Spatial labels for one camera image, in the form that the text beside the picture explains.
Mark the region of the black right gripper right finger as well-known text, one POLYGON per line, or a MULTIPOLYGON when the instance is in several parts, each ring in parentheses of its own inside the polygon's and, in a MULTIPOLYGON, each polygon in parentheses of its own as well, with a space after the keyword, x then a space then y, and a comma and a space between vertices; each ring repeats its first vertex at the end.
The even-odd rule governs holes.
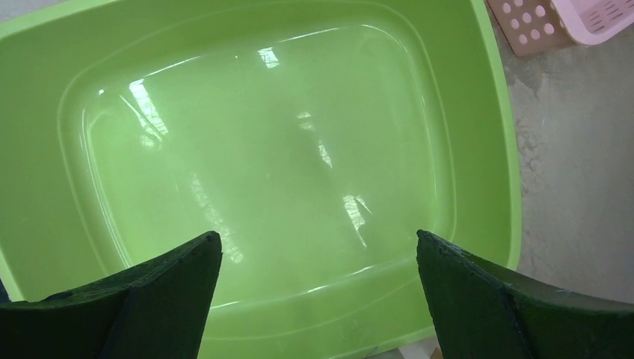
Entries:
POLYGON ((631 358, 633 306, 558 288, 419 230, 416 260, 445 358, 631 358))

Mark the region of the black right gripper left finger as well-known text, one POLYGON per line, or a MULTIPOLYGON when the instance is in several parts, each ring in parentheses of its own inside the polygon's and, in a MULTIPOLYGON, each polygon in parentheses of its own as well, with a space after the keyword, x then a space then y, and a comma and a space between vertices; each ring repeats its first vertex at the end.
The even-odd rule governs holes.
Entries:
POLYGON ((3 358, 195 358, 218 281, 221 237, 41 301, 1 305, 3 358))

